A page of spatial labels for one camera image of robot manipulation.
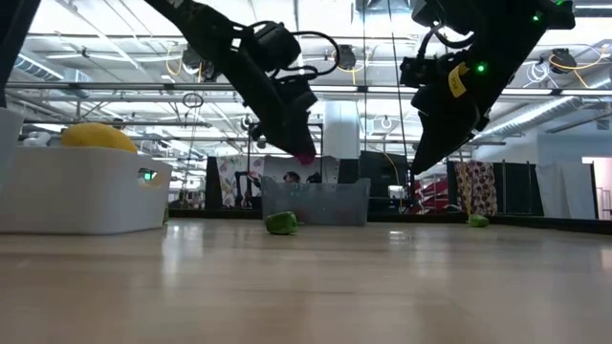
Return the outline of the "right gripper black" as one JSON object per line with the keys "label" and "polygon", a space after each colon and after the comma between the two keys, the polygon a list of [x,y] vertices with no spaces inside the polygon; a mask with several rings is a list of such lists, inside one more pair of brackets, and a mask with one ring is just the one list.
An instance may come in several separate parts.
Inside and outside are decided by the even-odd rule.
{"label": "right gripper black", "polygon": [[427,171],[468,141],[473,129],[483,130],[490,121],[488,112],[514,74],[515,64],[504,56],[455,54],[449,91],[420,89],[411,101],[423,127],[412,172]]}

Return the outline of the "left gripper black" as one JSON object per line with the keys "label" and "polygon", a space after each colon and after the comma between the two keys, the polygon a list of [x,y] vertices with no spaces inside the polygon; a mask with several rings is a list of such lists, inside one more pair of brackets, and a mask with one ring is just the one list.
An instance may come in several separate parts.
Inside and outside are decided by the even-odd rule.
{"label": "left gripper black", "polygon": [[297,60],[301,48],[293,32],[230,32],[224,36],[224,76],[259,121],[249,130],[300,159],[312,160],[316,148],[308,126],[309,109],[317,102],[306,75],[279,77]]}

